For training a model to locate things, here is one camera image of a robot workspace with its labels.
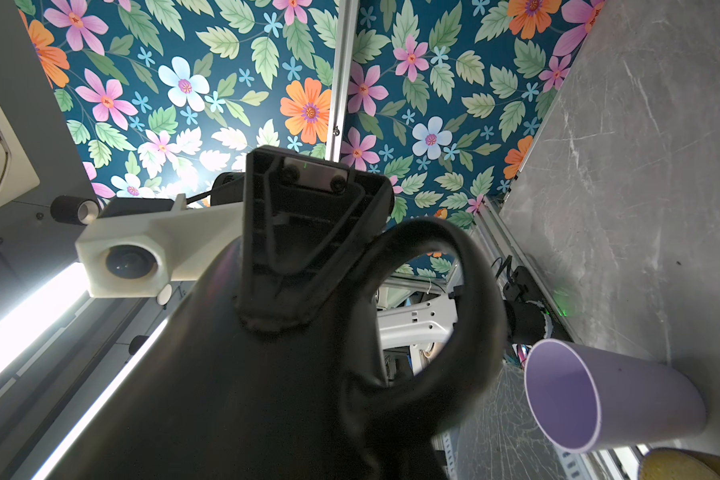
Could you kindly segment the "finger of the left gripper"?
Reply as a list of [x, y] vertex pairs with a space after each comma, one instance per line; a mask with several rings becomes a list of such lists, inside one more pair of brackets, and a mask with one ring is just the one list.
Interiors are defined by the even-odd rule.
[[246, 158], [238, 314], [247, 327], [309, 323], [394, 206], [382, 174], [258, 147]]

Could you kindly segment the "black mug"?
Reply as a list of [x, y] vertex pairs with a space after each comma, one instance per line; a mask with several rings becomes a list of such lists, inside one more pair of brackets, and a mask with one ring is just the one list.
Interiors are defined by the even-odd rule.
[[[411, 220], [368, 245], [306, 325], [245, 325], [241, 241], [211, 263], [45, 461], [41, 479], [441, 479], [433, 437], [501, 368], [506, 317], [489, 263], [459, 227]], [[405, 261], [456, 256], [465, 290], [436, 359], [389, 385], [376, 289]]]

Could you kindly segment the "lilac plastic cup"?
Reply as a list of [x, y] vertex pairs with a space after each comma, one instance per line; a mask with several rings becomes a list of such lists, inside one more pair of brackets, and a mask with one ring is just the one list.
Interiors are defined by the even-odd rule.
[[707, 422], [700, 392], [682, 373], [561, 340], [533, 346], [524, 385], [541, 431], [571, 453], [692, 437]]

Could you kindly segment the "olive green glass cup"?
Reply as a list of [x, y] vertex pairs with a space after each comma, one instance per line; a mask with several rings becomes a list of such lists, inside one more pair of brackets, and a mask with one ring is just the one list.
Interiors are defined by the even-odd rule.
[[720, 456], [696, 451], [656, 448], [644, 455], [640, 480], [720, 480]]

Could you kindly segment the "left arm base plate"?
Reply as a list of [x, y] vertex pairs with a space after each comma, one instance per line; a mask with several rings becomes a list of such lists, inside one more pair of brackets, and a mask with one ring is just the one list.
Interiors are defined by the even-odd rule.
[[533, 346], [545, 339], [571, 341], [568, 330], [545, 300], [530, 270], [512, 266], [511, 255], [503, 258], [495, 275], [504, 279], [501, 287], [507, 317], [507, 346]]

